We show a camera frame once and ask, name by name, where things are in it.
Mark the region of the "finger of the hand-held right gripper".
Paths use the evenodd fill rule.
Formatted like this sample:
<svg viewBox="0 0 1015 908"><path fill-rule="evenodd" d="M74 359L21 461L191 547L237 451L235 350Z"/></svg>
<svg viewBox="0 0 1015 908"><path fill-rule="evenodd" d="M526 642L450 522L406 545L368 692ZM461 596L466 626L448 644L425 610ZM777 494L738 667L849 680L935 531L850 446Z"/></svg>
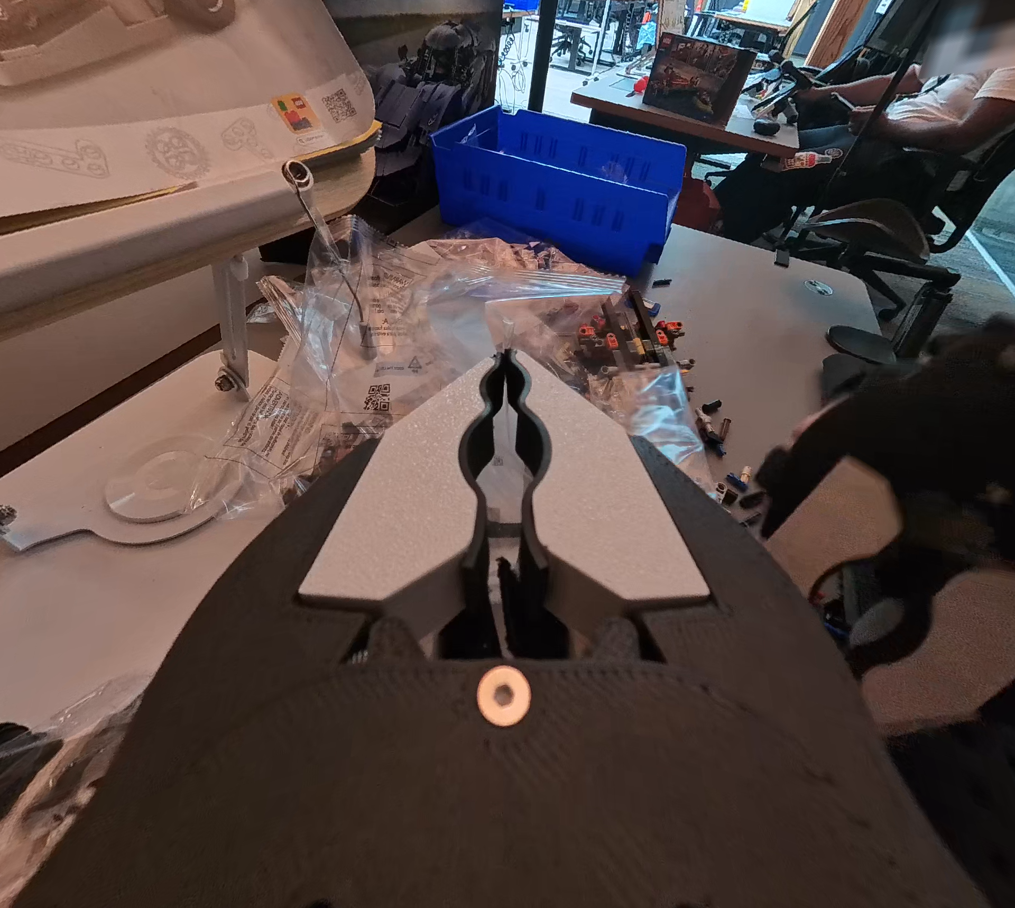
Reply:
<svg viewBox="0 0 1015 908"><path fill-rule="evenodd" d="M877 727L933 727L970 720L1013 677L1013 566L990 565L948 582L925 641L872 669L861 691Z"/></svg>
<svg viewBox="0 0 1015 908"><path fill-rule="evenodd" d="M797 589L811 599L845 563L877 556L904 525L887 480L845 457L764 544Z"/></svg>

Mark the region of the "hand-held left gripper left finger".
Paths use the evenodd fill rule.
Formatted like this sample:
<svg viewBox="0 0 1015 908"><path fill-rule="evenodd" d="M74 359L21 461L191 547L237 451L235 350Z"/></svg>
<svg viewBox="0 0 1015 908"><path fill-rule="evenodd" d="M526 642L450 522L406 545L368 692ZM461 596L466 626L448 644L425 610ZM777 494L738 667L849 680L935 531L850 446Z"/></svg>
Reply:
<svg viewBox="0 0 1015 908"><path fill-rule="evenodd" d="M436 635L456 620L495 635L488 508L503 356L489 356L375 443L298 587L309 606L371 612Z"/></svg>

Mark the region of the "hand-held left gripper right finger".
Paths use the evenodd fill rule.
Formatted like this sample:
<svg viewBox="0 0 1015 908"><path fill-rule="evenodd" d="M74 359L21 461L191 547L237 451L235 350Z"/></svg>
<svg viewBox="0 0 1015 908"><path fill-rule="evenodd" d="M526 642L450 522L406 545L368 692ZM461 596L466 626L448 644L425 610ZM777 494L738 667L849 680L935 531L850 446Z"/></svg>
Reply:
<svg viewBox="0 0 1015 908"><path fill-rule="evenodd" d="M631 437L532 356L509 351L515 449L532 474L523 538L545 575L545 608L584 639L604 622L647 611L703 606L704 573L668 508L666 458Z"/></svg>

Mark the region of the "pile of small toy pieces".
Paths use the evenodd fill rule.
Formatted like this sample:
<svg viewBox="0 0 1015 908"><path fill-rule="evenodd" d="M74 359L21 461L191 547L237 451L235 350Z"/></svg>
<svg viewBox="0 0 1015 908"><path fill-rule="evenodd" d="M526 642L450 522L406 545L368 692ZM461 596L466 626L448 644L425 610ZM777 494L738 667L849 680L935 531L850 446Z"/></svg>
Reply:
<svg viewBox="0 0 1015 908"><path fill-rule="evenodd" d="M721 407L719 402L706 403L693 407L693 418L700 439L704 443L706 453L718 460L724 460L727 455L726 442L729 433L729 419L717 423L714 415ZM767 494L757 487L753 470L749 466L742 470L723 470L716 472L715 498L724 508L731 512L738 522L747 528L759 526L762 519L762 507L767 500Z"/></svg>

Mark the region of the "clear bag with printed warnings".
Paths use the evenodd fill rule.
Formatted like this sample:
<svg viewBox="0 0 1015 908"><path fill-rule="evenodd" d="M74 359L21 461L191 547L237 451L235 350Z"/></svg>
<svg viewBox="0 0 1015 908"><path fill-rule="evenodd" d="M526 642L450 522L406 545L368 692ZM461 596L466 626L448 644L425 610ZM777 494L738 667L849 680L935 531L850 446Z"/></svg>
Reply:
<svg viewBox="0 0 1015 908"><path fill-rule="evenodd" d="M201 459L190 510L208 506L225 519L276 514L304 493L318 459L324 394L298 385L296 358L287 342L271 374Z"/></svg>
<svg viewBox="0 0 1015 908"><path fill-rule="evenodd" d="M282 470L330 466L462 373L427 311L447 271L346 216L311 242L302 283L262 280L286 331L266 409L279 446L264 455Z"/></svg>

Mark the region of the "black toy assembly orange connectors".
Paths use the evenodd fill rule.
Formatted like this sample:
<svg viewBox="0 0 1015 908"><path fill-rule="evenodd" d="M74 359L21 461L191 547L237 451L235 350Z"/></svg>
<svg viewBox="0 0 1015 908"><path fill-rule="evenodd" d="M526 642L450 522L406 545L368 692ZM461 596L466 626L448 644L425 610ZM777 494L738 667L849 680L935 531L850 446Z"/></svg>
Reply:
<svg viewBox="0 0 1015 908"><path fill-rule="evenodd" d="M681 321L661 318L661 307L636 289L626 289L619 301L608 298L600 309L580 319L574 336L577 363L589 373L611 375L635 370L694 368L694 359L679 359L677 343L684 335Z"/></svg>

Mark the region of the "small toy set box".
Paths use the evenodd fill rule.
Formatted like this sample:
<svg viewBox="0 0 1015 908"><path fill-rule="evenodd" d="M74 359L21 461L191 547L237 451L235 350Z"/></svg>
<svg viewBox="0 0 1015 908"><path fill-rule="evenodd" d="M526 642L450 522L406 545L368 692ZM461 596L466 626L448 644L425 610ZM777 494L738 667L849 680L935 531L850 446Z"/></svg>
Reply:
<svg viewBox="0 0 1015 908"><path fill-rule="evenodd" d="M660 34L642 103L710 125L728 123L757 53L686 34Z"/></svg>

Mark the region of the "toy set instruction booklet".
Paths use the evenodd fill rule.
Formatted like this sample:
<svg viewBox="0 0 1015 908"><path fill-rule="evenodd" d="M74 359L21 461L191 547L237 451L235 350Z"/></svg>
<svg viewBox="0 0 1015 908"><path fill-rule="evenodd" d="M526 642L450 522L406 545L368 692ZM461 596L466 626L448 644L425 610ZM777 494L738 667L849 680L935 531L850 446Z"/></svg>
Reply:
<svg viewBox="0 0 1015 908"><path fill-rule="evenodd" d="M367 141L322 0L2 0L1 214L235 178Z"/></svg>

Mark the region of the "black office chair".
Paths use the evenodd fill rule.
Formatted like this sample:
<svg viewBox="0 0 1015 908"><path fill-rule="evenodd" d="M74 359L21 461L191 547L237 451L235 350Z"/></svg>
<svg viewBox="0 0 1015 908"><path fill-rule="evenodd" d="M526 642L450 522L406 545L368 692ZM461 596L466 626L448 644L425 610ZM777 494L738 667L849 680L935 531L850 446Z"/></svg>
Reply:
<svg viewBox="0 0 1015 908"><path fill-rule="evenodd" d="M1013 136L1007 132L977 158L906 146L892 168L903 177L905 201L845 204L816 212L803 225L792 254L844 269L891 302L879 319L900 318L892 338L832 326L826 338L836 351L872 365L920 356L960 279L932 260L965 237L983 206L1013 173Z"/></svg>

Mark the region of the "blue plastic bin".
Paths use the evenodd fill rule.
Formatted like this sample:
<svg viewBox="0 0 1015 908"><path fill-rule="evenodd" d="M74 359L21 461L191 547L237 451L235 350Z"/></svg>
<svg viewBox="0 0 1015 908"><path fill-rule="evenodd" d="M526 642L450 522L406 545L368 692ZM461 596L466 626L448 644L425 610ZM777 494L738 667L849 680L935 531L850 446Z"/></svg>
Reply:
<svg viewBox="0 0 1015 908"><path fill-rule="evenodd" d="M488 218L532 232L588 267L625 276L659 261L675 212L664 194L464 144L467 124L479 116L488 126L493 109L502 111L487 108L430 139L446 223Z"/></svg>
<svg viewBox="0 0 1015 908"><path fill-rule="evenodd" d="M467 124L464 144L661 193L676 209L687 159L683 144L528 110L491 113L488 126L479 116Z"/></svg>

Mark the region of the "wooden book stand white legs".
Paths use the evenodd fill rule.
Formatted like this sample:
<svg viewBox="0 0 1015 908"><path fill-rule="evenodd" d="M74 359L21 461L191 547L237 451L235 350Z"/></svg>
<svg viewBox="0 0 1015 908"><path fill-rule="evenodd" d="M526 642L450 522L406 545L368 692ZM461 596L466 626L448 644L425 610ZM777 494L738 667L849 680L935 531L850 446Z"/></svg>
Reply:
<svg viewBox="0 0 1015 908"><path fill-rule="evenodd" d="M209 267L222 354L162 383L2 479L2 545L22 554L89 534L166 542L222 515L241 477L215 459L250 400L247 254L344 216L370 188L378 125L345 148L2 237L2 339Z"/></svg>

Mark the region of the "wooden table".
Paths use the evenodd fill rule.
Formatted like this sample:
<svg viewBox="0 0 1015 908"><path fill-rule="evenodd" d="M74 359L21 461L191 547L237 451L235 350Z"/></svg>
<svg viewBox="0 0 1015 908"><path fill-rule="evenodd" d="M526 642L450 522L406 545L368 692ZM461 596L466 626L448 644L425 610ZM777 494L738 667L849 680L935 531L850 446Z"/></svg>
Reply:
<svg viewBox="0 0 1015 908"><path fill-rule="evenodd" d="M632 77L613 75L576 89L570 101L590 110L591 125L682 143L690 160L720 153L759 153L788 159L799 150L798 130L793 126L779 122L776 134L758 133L755 116L745 99L735 104L729 119L709 123L645 104L641 95L630 94L632 88Z"/></svg>

